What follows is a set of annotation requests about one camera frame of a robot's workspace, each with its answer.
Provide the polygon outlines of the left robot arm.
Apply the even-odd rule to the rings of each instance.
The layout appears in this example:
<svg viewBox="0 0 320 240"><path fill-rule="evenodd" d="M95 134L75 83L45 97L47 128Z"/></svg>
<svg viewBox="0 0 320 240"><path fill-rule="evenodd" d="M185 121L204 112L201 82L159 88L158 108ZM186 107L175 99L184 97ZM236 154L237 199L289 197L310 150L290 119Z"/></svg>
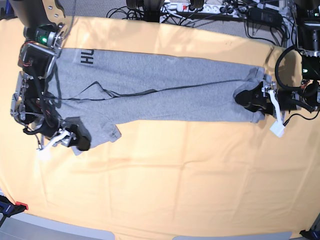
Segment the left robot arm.
<svg viewBox="0 0 320 240"><path fill-rule="evenodd" d="M308 112L320 111L320 2L295 0L294 23L291 30L292 46L285 49L275 64L275 83L259 83L251 90L234 96L235 102L251 112L275 115L277 110ZM299 87L285 85L279 76L281 61L291 52L301 56L302 80Z"/></svg>

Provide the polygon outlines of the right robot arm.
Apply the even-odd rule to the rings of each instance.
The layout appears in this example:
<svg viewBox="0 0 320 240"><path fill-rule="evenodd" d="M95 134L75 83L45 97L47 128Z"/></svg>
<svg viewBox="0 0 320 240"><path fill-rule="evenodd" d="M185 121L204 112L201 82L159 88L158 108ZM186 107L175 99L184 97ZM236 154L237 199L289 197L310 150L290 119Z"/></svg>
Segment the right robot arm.
<svg viewBox="0 0 320 240"><path fill-rule="evenodd" d="M25 37L18 56L22 70L12 95L11 116L26 135L36 136L40 151L58 144L89 150L90 140L79 126L65 122L55 112L55 98L47 94L46 86L75 17L67 18L58 0L11 0L9 4L24 25Z"/></svg>

